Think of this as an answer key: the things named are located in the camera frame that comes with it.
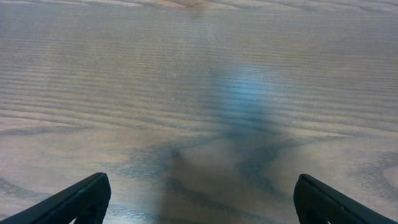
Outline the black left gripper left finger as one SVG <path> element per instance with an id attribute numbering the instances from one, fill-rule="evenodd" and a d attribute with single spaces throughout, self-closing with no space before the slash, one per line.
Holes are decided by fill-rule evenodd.
<path id="1" fill-rule="evenodd" d="M 102 224 L 110 198 L 108 176 L 97 172 L 1 224 Z"/>

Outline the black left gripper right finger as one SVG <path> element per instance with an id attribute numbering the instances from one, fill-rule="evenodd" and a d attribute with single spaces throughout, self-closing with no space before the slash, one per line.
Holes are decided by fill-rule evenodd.
<path id="1" fill-rule="evenodd" d="M 308 174 L 294 188 L 300 224 L 397 224 Z"/>

